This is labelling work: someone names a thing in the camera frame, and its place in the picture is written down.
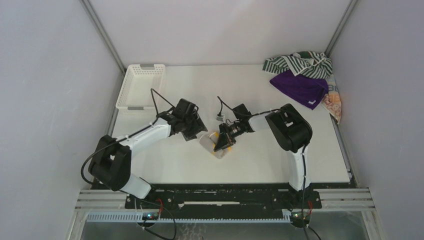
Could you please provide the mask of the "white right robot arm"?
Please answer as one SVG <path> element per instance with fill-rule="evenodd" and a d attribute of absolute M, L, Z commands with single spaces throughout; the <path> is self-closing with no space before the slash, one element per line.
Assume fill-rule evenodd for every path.
<path fill-rule="evenodd" d="M 236 143 L 236 138 L 246 133 L 270 129 L 278 145 L 286 152 L 290 170 L 289 203 L 302 208 L 309 201 L 305 191 L 310 186 L 307 151 L 313 136 L 311 125 L 290 103 L 280 108 L 252 114 L 242 103 L 231 109 L 236 120 L 221 123 L 213 141 L 213 152 L 224 151 Z"/>

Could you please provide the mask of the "purple towel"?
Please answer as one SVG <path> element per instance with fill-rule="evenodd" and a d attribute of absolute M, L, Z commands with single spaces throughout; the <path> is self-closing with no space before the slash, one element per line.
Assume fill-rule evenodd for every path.
<path fill-rule="evenodd" d="M 279 73 L 269 83 L 310 110 L 314 110 L 329 93 L 325 79 L 309 78 L 301 74 L 294 75 L 291 70 Z"/>

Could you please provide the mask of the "yellow grey patterned towel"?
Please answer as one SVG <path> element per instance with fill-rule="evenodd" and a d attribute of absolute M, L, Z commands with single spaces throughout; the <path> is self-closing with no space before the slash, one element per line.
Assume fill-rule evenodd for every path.
<path fill-rule="evenodd" d="M 221 149 L 218 151 L 214 151 L 214 148 L 216 146 L 216 143 L 218 142 L 219 133 L 214 131 L 211 133 L 207 133 L 202 135 L 199 138 L 200 145 L 207 150 L 209 153 L 211 153 L 215 158 L 222 159 L 226 154 L 232 151 L 232 147 L 228 147 L 225 149 Z"/>

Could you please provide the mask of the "white plastic basket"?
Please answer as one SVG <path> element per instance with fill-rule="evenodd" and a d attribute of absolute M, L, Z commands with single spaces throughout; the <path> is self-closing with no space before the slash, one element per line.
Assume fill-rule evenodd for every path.
<path fill-rule="evenodd" d="M 160 93 L 165 86 L 166 66 L 164 64 L 128 66 L 115 103 L 121 113 L 155 113 L 151 89 Z"/>

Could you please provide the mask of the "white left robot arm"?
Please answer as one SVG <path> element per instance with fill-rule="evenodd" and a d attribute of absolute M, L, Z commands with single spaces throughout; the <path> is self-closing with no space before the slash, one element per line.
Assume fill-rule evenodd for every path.
<path fill-rule="evenodd" d="M 134 133 L 120 138 L 104 135 L 85 162 L 88 172 L 110 190 L 136 197 L 143 208 L 153 207 L 157 196 L 149 182 L 132 173 L 132 160 L 154 143 L 173 135 L 182 134 L 185 141 L 191 141 L 207 131 L 198 111 L 196 104 L 181 98 L 176 106 L 158 113 L 152 122 Z"/>

